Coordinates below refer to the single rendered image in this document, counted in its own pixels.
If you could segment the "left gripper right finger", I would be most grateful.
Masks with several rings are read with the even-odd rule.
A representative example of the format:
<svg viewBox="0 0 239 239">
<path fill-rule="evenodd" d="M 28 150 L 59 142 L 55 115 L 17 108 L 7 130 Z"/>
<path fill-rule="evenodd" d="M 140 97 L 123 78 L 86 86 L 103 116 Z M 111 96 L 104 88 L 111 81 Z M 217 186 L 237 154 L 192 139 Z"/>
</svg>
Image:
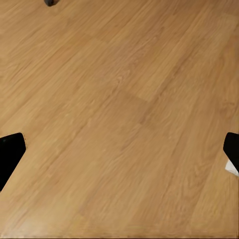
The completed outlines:
<svg viewBox="0 0 239 239">
<path fill-rule="evenodd" d="M 239 134 L 228 132 L 223 150 L 239 173 Z"/>
</svg>

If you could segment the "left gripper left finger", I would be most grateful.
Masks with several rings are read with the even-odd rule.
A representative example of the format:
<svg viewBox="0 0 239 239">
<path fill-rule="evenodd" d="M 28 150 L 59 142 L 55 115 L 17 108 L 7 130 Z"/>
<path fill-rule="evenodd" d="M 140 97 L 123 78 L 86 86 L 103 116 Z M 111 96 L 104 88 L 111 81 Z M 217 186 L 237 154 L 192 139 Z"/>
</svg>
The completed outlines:
<svg viewBox="0 0 239 239">
<path fill-rule="evenodd" d="M 0 192 L 26 152 L 21 132 L 0 138 Z"/>
</svg>

